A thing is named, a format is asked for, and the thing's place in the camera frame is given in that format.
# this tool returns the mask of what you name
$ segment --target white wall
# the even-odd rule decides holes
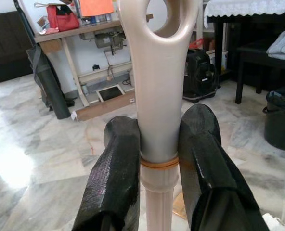
[[[0,13],[16,11],[13,0],[0,0]]]
[[[43,15],[46,15],[46,8],[34,8],[35,2],[41,3],[59,3],[58,0],[20,0],[21,6],[24,9],[29,21],[32,24],[34,31],[38,31],[40,27],[37,25],[37,20]],[[159,29],[166,20],[166,7],[163,0],[151,0],[147,13],[153,13],[154,19],[149,22],[149,27],[152,30]],[[83,41],[79,36],[67,37],[69,49],[71,51],[77,72],[79,75],[92,72],[94,64],[100,65],[101,68],[107,67],[107,61],[103,53],[103,49],[98,49],[94,40]],[[119,64],[130,60],[130,52],[128,47],[117,51],[116,55],[112,56],[107,53],[110,64]],[[62,90],[64,93],[76,90],[74,80],[66,60],[65,52],[58,51],[48,55],[52,62],[57,75],[60,79]]]

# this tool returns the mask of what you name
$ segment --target black chair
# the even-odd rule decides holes
[[[260,94],[262,91],[262,83],[264,80],[264,76],[266,74],[266,68],[265,68],[266,66],[280,69],[281,70],[280,78],[284,79],[285,60],[270,58],[266,53],[267,49],[272,45],[274,41],[275,38],[264,39],[249,43],[237,49],[240,52],[240,61],[238,69],[238,84],[237,84],[235,103],[240,104],[242,100],[242,91],[243,91],[243,82],[244,82],[243,67],[245,62],[261,65],[260,74],[256,82],[257,94]]]

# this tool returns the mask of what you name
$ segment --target orange paper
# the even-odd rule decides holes
[[[114,12],[112,0],[79,0],[83,17],[97,16]]]

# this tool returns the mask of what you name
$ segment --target black carbon fiber piece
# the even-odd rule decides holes
[[[210,108],[192,106],[183,116],[180,173],[191,231],[267,231],[259,207],[238,168],[222,149]]]
[[[140,132],[136,119],[117,116],[104,132],[106,149],[91,170],[73,231],[137,231],[140,209]]]

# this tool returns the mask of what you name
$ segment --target white lace tablecloth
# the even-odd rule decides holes
[[[285,13],[285,0],[210,0],[206,5],[204,14],[205,27],[208,27],[207,17],[264,13]]]

